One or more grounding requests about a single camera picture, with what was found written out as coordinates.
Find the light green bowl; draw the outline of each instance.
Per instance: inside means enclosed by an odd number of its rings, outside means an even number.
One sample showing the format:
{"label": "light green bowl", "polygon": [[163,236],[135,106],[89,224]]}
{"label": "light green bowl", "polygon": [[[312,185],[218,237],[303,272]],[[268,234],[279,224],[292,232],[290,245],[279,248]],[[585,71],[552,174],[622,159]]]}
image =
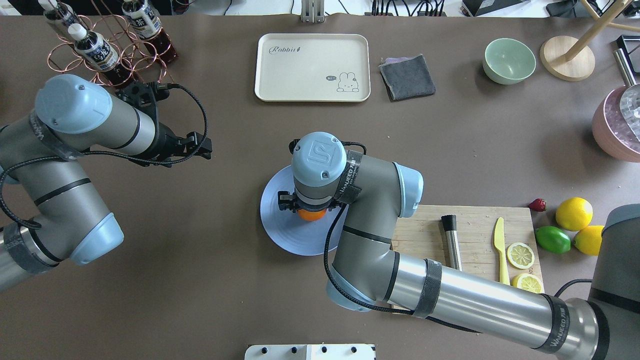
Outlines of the light green bowl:
{"label": "light green bowl", "polygon": [[486,46],[482,65],[491,80],[511,85],[533,74],[536,57],[525,44],[512,38],[499,38]]}

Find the strawberry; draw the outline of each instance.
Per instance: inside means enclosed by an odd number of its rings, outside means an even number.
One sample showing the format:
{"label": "strawberry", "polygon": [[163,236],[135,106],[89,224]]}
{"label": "strawberry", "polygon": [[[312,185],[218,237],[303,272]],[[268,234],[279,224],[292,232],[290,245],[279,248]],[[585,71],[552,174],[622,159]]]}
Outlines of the strawberry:
{"label": "strawberry", "polygon": [[536,199],[528,206],[533,211],[545,211],[547,209],[547,202],[545,199]]}

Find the yellow knife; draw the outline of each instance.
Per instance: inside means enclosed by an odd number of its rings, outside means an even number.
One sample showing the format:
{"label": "yellow knife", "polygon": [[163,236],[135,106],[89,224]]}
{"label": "yellow knife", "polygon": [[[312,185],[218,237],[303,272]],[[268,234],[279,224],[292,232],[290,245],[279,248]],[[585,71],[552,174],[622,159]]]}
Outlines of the yellow knife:
{"label": "yellow knife", "polygon": [[510,285],[509,270],[507,270],[507,254],[504,251],[504,219],[498,218],[493,229],[493,247],[498,250],[500,257],[500,282]]}

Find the lemon slice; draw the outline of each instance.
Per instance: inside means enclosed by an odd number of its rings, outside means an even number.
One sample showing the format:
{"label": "lemon slice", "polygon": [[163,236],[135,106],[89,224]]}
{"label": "lemon slice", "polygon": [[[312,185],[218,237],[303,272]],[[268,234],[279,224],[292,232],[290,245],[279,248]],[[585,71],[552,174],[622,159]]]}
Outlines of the lemon slice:
{"label": "lemon slice", "polygon": [[509,262],[522,270],[528,269],[533,265],[536,257],[533,250],[525,243],[512,243],[507,248],[507,259]]}
{"label": "lemon slice", "polygon": [[532,293],[540,294],[545,291],[542,287],[542,281],[540,278],[533,274],[520,274],[513,278],[511,281],[511,285],[518,289],[523,289],[527,291],[531,291]]}

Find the cutting board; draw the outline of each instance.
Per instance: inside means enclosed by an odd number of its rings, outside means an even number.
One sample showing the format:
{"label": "cutting board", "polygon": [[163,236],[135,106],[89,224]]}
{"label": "cutting board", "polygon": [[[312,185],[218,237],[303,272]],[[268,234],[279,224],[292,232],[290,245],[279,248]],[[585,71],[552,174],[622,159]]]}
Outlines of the cutting board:
{"label": "cutting board", "polygon": [[496,220],[503,217],[505,248],[521,242],[530,246],[535,255],[533,266],[527,270],[508,263],[509,280],[524,272],[543,280],[529,208],[420,205],[414,216],[398,219],[392,248],[402,254],[450,264],[440,219],[443,215],[456,215],[464,272],[498,281],[499,260],[493,247],[493,227]]}

